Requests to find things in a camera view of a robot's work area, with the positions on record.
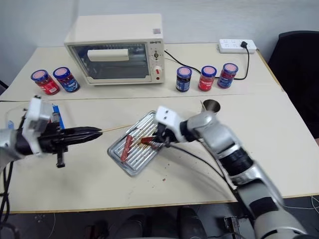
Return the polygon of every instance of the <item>metal cup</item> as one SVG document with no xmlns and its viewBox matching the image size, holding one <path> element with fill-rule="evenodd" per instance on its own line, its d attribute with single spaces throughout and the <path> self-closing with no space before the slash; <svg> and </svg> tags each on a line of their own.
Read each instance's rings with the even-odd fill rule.
<svg viewBox="0 0 319 239">
<path fill-rule="evenodd" d="M 213 111 L 214 113 L 219 112 L 220 104 L 215 100 L 205 100 L 204 102 L 200 101 L 202 108 L 201 111 Z"/>
</svg>

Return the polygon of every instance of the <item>jar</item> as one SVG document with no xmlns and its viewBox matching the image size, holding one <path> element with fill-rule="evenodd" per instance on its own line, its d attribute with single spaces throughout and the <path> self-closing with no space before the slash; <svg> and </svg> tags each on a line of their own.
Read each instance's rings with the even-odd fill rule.
<svg viewBox="0 0 319 239">
<path fill-rule="evenodd" d="M 202 91 L 209 91 L 213 85 L 217 70 L 213 66 L 204 66 L 201 69 L 198 88 Z"/>
<path fill-rule="evenodd" d="M 53 71 L 53 75 L 66 92 L 75 92 L 80 88 L 79 83 L 76 81 L 67 67 L 55 69 Z"/>
<path fill-rule="evenodd" d="M 189 90 L 190 78 L 192 70 L 188 67 L 182 66 L 177 69 L 176 89 L 180 92 Z"/>
<path fill-rule="evenodd" d="M 226 63 L 223 66 L 223 69 L 220 73 L 220 77 L 218 79 L 217 85 L 220 88 L 229 88 L 231 83 L 233 82 L 236 73 L 238 71 L 238 66 L 233 63 Z"/>
<path fill-rule="evenodd" d="M 47 95 L 55 95 L 60 91 L 60 87 L 46 70 L 37 70 L 33 72 L 31 74 L 31 79 L 40 86 Z"/>
</svg>

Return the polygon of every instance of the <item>oven window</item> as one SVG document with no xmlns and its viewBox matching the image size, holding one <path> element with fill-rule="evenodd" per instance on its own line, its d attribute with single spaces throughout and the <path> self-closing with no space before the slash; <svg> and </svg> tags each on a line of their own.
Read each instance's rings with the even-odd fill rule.
<svg viewBox="0 0 319 239">
<path fill-rule="evenodd" d="M 93 79 L 145 78 L 149 75 L 145 43 L 108 43 L 70 46 L 87 76 Z M 127 49 L 128 60 L 91 61 L 90 50 Z"/>
</svg>

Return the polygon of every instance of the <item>oven door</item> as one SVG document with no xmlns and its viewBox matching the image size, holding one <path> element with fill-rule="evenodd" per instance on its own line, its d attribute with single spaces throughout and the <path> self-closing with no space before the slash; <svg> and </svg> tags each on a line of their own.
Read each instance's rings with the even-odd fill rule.
<svg viewBox="0 0 319 239">
<path fill-rule="evenodd" d="M 69 46 L 89 83 L 150 82 L 146 43 Z"/>
</svg>

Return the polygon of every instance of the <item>toaster oven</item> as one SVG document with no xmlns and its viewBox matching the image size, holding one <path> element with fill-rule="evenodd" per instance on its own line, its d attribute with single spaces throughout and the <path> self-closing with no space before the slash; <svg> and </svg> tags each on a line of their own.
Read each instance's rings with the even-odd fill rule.
<svg viewBox="0 0 319 239">
<path fill-rule="evenodd" d="M 79 16 L 64 45 L 90 85 L 164 82 L 160 14 Z"/>
</svg>

